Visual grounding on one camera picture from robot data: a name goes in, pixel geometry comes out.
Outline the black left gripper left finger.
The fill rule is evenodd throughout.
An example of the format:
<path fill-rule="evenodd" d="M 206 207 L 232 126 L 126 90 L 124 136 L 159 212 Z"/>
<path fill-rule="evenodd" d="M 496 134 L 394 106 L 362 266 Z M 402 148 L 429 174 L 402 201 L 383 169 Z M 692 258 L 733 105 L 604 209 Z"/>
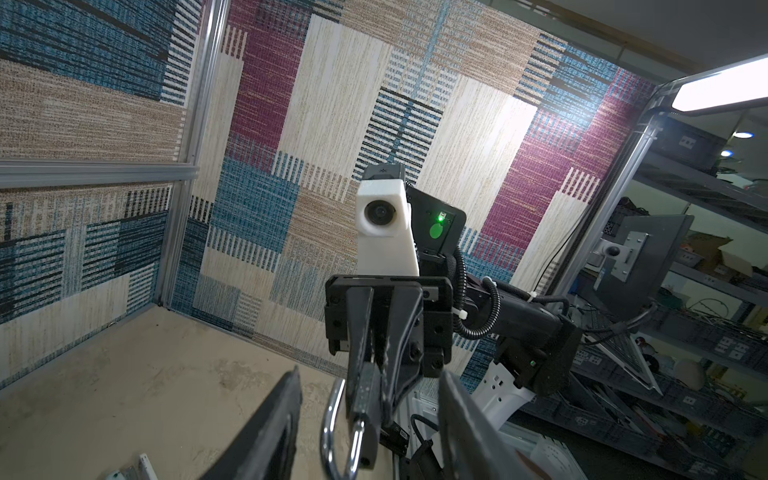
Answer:
<path fill-rule="evenodd" d="M 297 368 L 285 373 L 204 479 L 291 477 L 302 405 Z"/>

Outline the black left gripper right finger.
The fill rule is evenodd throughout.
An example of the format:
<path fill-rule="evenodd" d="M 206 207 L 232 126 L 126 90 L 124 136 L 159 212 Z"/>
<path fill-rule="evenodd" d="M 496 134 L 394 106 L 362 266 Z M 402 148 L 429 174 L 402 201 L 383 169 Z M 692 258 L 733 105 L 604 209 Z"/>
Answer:
<path fill-rule="evenodd" d="M 438 421 L 445 479 L 532 479 L 457 376 L 444 371 L 438 386 Z"/>

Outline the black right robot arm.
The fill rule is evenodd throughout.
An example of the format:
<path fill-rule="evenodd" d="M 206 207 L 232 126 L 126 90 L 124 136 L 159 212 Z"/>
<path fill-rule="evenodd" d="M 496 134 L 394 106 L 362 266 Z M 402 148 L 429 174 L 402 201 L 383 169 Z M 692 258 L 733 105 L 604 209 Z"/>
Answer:
<path fill-rule="evenodd" d="M 400 179 L 361 183 L 357 271 L 330 278 L 326 335 L 348 354 L 347 409 L 387 427 L 404 396 L 450 362 L 452 339 L 495 335 L 495 356 L 474 400 L 494 426 L 560 390 L 581 339 L 548 299 L 468 275 L 459 258 L 462 211 Z"/>

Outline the small black padlock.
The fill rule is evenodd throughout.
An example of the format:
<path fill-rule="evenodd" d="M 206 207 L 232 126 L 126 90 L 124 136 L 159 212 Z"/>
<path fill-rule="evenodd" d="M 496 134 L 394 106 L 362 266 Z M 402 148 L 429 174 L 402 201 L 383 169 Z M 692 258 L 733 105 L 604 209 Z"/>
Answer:
<path fill-rule="evenodd" d="M 346 407 L 350 448 L 343 469 L 335 456 L 335 429 L 342 399 L 352 397 Z M 381 372 L 377 365 L 365 362 L 354 388 L 337 378 L 331 389 L 320 433 L 320 458 L 327 479 L 356 479 L 360 470 L 373 470 L 378 456 L 381 433 Z"/>

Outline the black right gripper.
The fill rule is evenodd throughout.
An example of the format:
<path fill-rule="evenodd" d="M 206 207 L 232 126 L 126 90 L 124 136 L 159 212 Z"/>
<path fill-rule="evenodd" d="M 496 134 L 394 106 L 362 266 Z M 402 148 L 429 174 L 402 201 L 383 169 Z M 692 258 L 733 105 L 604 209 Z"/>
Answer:
<path fill-rule="evenodd" d="M 375 364 L 382 413 L 392 414 L 398 378 L 435 378 L 450 363 L 453 288 L 447 278 L 334 275 L 325 297 L 329 351 L 348 354 L 349 420 L 371 418 Z"/>

